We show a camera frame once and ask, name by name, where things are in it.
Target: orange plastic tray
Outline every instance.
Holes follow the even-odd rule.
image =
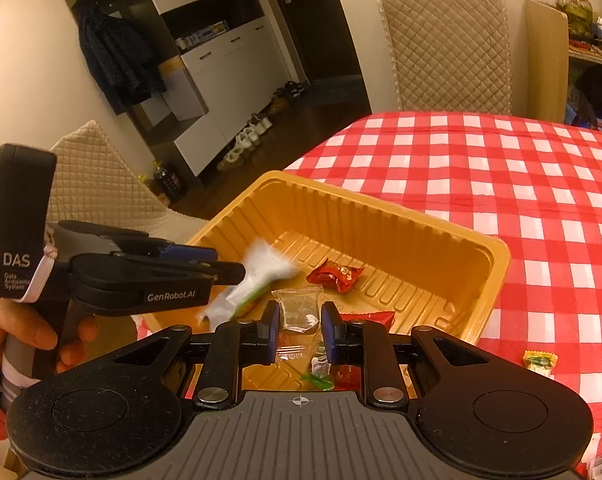
[[[307,286],[305,277],[326,258],[365,266],[351,292],[325,290],[343,312],[395,311],[392,332],[434,326],[476,343],[505,279],[510,250],[503,241],[399,205],[280,171],[264,174],[191,241],[214,247],[222,260],[242,260],[264,238],[302,269],[271,287]],[[248,314],[258,319],[265,295]],[[158,330],[173,324],[202,328],[204,307],[148,316]],[[306,389],[299,377],[307,360],[244,370],[243,387]]]

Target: red candy wrapper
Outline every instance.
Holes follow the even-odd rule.
[[[336,262],[325,260],[308,274],[307,281],[316,285],[336,288],[341,294],[349,292],[354,282],[363,272],[363,267],[350,267],[339,265]]]
[[[341,314],[343,321],[354,321],[355,319],[365,319],[366,321],[375,321],[385,326],[389,332],[394,322],[394,311],[389,312],[371,312],[370,314]]]
[[[370,314],[341,314],[343,321],[354,321],[355,319],[365,319],[375,321],[385,326],[389,332],[394,322],[394,312],[372,312]],[[341,365],[333,366],[332,375],[334,377],[335,390],[360,390],[361,389],[361,368],[358,366]]]

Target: human hand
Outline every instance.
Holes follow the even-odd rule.
[[[83,319],[79,323],[78,333],[79,339],[59,350],[57,373],[65,372],[85,359],[85,343],[94,341],[98,335],[95,317],[88,316]],[[3,343],[8,334],[41,350],[53,350],[58,341],[56,332],[31,305],[0,299],[0,370]]]

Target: white sneaker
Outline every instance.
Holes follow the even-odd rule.
[[[261,140],[258,138],[258,133],[254,127],[246,126],[242,133],[248,136],[248,139],[252,142],[252,145],[258,146],[261,143]]]
[[[263,126],[262,122],[257,122],[257,123],[252,123],[252,128],[254,128],[254,131],[257,133],[257,135],[260,137],[261,135],[263,135],[266,131],[265,126]]]
[[[240,146],[246,152],[251,152],[254,150],[254,145],[252,144],[252,141],[248,137],[248,134],[245,132],[245,130],[234,137],[234,139],[236,140],[236,146]]]
[[[241,158],[242,153],[243,148],[241,146],[233,147],[225,154],[223,160],[216,165],[216,169],[219,171],[227,171],[240,166],[243,164],[243,159]]]
[[[272,127],[272,121],[270,121],[270,118],[268,118],[268,116],[263,116],[263,118],[260,121],[260,124],[263,126],[263,133],[265,133]]]

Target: chair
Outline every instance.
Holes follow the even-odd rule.
[[[400,110],[509,115],[505,0],[378,0]]]
[[[181,244],[207,223],[165,207],[139,181],[96,121],[61,138],[51,151],[58,161],[49,221],[81,220],[137,229]]]

